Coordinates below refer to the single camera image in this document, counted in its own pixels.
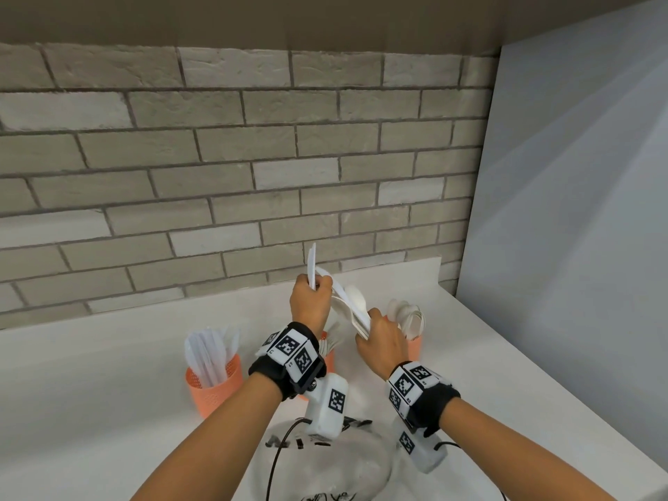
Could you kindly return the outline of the person's right hand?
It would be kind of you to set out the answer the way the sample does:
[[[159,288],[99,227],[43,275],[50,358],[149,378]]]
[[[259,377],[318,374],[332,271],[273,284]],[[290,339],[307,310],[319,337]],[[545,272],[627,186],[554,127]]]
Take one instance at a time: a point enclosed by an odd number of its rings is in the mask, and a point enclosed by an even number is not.
[[[383,318],[380,328],[371,328],[369,339],[355,336],[358,354],[383,381],[387,381],[398,365],[409,361],[407,340],[398,325]]]

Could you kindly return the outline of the person's left hand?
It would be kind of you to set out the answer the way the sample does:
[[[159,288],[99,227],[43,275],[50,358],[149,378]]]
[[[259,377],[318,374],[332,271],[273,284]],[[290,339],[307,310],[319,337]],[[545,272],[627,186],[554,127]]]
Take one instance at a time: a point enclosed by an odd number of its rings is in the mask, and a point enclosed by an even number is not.
[[[330,294],[295,294],[295,286],[289,300],[293,322],[301,323],[320,339],[325,328],[322,311]]]

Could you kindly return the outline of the bundle of mixed white cutlery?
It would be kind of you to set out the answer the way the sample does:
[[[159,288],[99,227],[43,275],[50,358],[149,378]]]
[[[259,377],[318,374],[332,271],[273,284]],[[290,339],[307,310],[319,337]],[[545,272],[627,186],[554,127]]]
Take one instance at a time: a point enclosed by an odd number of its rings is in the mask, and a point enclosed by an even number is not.
[[[364,340],[369,339],[372,320],[365,309],[365,301],[359,290],[354,286],[344,287],[328,271],[321,267],[307,269],[307,279],[313,290],[318,286],[318,283],[316,283],[317,276],[321,278],[329,277],[331,279],[331,295],[326,305],[320,310],[323,315],[322,325],[326,323],[329,311],[334,310],[342,318],[350,322],[359,337]]]

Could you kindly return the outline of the person's right forearm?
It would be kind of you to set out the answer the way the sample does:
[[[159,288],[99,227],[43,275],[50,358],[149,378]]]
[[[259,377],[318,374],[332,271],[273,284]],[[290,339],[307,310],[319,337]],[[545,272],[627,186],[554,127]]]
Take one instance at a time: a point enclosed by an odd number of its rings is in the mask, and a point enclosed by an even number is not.
[[[615,501],[557,455],[460,398],[446,405],[439,425],[510,501]]]

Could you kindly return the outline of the person's left forearm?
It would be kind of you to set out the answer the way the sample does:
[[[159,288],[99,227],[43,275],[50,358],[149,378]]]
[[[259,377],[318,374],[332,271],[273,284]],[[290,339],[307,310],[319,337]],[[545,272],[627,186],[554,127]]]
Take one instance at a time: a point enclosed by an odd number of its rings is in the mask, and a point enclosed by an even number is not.
[[[153,471],[130,501],[231,501],[282,401],[254,373]]]

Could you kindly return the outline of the bunch of white plastic spoons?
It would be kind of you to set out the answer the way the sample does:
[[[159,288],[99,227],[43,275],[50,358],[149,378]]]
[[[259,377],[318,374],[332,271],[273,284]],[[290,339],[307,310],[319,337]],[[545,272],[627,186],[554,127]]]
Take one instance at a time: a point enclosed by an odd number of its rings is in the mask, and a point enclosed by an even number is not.
[[[408,341],[420,338],[424,332],[426,319],[416,304],[391,299],[386,316],[389,321],[398,325]]]

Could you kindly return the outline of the bunch of white plastic knives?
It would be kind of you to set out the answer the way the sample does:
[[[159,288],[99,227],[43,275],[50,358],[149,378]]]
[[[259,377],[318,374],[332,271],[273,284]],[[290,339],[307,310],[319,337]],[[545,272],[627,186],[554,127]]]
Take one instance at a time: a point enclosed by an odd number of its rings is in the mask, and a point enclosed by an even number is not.
[[[240,330],[235,327],[207,327],[185,338],[186,363],[200,387],[213,388],[240,375],[239,344]]]

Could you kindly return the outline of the clear plastic bag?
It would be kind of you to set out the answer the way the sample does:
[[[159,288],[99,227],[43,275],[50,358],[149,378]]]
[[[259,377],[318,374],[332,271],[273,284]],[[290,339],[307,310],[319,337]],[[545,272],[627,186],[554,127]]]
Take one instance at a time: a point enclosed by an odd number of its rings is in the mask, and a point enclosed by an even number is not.
[[[294,422],[270,426],[255,452],[255,501],[371,501],[386,487],[397,451],[388,424],[346,416],[339,437],[325,441]]]

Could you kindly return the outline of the white partition board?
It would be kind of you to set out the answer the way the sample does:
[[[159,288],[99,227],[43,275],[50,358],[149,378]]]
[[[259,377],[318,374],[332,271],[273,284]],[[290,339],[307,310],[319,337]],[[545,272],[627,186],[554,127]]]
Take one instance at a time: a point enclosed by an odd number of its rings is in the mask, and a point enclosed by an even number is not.
[[[502,47],[456,296],[668,472],[668,0]]]

